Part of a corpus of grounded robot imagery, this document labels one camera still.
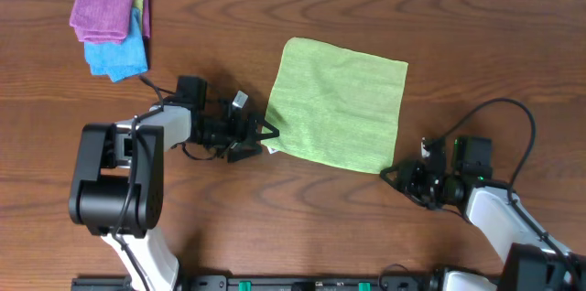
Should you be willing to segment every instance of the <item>wooden table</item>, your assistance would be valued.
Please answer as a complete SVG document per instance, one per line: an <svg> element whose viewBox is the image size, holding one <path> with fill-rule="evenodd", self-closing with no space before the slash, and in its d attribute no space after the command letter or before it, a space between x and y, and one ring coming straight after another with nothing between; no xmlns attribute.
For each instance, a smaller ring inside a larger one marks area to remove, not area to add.
<svg viewBox="0 0 586 291"><path fill-rule="evenodd" d="M122 275L114 251L74 225L67 199L82 127L142 113L138 80L92 77L69 27L73 0L0 0L0 289L65 289L78 274ZM558 240L586 253L586 0L152 0L161 87L200 75L264 112L293 37L407 61L395 157L418 152L475 104L525 102L537 142L517 190ZM528 139L522 112L479 113L461 134L494 140L508 179ZM191 273L377 275L502 263L483 235L415 207L376 175L283 153L227 165L165 155L159 223Z"/></svg>

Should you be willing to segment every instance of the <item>green cloth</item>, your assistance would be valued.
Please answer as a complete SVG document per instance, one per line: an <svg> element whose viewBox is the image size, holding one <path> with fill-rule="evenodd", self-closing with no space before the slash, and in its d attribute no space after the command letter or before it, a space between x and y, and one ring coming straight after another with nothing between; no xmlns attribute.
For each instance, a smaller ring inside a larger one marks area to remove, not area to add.
<svg viewBox="0 0 586 291"><path fill-rule="evenodd" d="M292 38L266 109L280 136L262 144L378 174L393 164L406 76L406 62Z"/></svg>
<svg viewBox="0 0 586 291"><path fill-rule="evenodd" d="M143 33L143 8L144 8L145 0L133 0L132 7L138 8L140 13L138 19L138 26L140 27L140 33Z"/></svg>

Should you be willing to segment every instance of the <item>blue cloth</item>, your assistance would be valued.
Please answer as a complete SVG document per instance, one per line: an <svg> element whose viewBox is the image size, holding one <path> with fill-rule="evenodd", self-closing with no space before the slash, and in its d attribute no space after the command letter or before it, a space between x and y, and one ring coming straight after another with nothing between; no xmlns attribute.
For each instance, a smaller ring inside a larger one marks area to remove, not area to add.
<svg viewBox="0 0 586 291"><path fill-rule="evenodd" d="M117 82L148 70L139 17L140 11L133 7L128 36L122 44L84 43L85 60L90 64L92 75L108 75L110 80Z"/></svg>

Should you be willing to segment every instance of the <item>towel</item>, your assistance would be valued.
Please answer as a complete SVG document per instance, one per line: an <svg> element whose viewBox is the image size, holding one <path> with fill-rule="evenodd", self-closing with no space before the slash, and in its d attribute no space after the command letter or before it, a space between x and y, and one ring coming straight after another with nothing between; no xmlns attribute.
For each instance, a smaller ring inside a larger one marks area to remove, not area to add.
<svg viewBox="0 0 586 291"><path fill-rule="evenodd" d="M108 75L117 82L148 70L138 18L138 8L133 7L128 36L120 45L85 43L85 60L90 64L92 75Z"/></svg>
<svg viewBox="0 0 586 291"><path fill-rule="evenodd" d="M79 41L121 43L128 35L133 0L75 0L70 26Z"/></svg>
<svg viewBox="0 0 586 291"><path fill-rule="evenodd" d="M141 20L142 23L140 24L140 32L144 37L150 38L150 6L148 0L143 0L141 7Z"/></svg>
<svg viewBox="0 0 586 291"><path fill-rule="evenodd" d="M393 163L406 75L405 62L292 38L266 109L280 136L262 144L378 174Z"/></svg>
<svg viewBox="0 0 586 291"><path fill-rule="evenodd" d="M144 7L145 0L133 0L132 7L138 8L140 11L140 16L138 18L138 25L140 26L140 33L143 33L143 7Z"/></svg>

